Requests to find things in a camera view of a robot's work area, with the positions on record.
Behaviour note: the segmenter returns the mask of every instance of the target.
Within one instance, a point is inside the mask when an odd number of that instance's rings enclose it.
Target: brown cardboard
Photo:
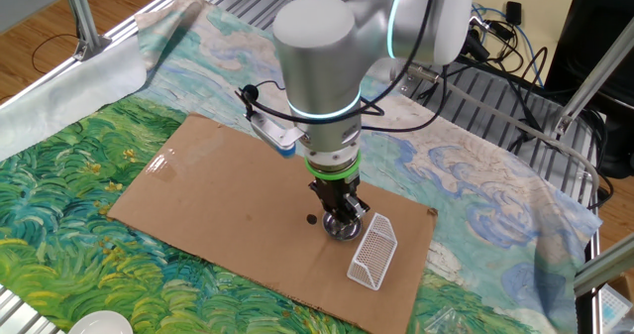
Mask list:
[[[362,183],[359,197],[387,216],[398,247],[380,290],[347,278],[361,240],[330,239],[303,159],[190,115],[109,216],[172,246],[371,333],[404,333],[437,212]],[[308,214],[320,221],[310,225]]]
[[[629,273],[623,273],[618,278],[609,281],[607,284],[619,292],[630,302],[634,302],[634,277]]]

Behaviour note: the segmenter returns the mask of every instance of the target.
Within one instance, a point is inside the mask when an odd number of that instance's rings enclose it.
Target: wooden floor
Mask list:
[[[104,33],[152,0],[88,1],[97,30]],[[31,65],[31,54],[41,42],[58,34],[74,34],[74,29],[68,5],[60,0],[0,35],[0,99],[6,100],[42,76]],[[54,68],[72,55],[75,45],[71,37],[50,41],[36,54],[36,67],[42,71]],[[613,183],[615,195],[599,211],[604,221],[600,231],[602,250],[634,232],[634,177]]]

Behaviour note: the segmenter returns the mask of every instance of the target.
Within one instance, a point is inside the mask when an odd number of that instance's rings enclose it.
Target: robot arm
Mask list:
[[[328,120],[358,110],[361,81],[372,64],[412,53],[428,1],[295,0],[284,6],[273,36],[292,115]],[[467,35],[471,5],[472,0],[433,0],[415,60],[454,60]],[[269,141],[266,121],[258,119],[252,125]],[[340,240],[356,237],[370,209],[356,192],[361,115],[295,126],[293,138],[306,148],[306,166],[315,175],[310,188],[326,211],[326,231]]]

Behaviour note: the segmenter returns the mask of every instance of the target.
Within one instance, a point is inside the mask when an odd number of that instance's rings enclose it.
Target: white mesh basket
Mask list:
[[[389,219],[375,213],[350,263],[348,278],[378,290],[397,244]]]

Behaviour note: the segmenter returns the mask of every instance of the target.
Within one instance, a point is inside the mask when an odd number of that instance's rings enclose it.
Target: tablecloth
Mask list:
[[[107,217],[188,112],[253,134],[234,90],[282,82],[272,36],[202,0],[137,23],[146,85],[0,162],[0,282],[63,330],[110,309],[135,333],[360,331]],[[383,88],[366,78],[362,95]],[[261,98],[288,111],[274,86]],[[364,123],[431,116],[397,94],[381,107],[384,117]],[[443,119],[409,134],[364,132],[361,145],[362,180],[439,210],[409,333],[445,307],[474,333],[576,331],[573,278],[597,217]]]

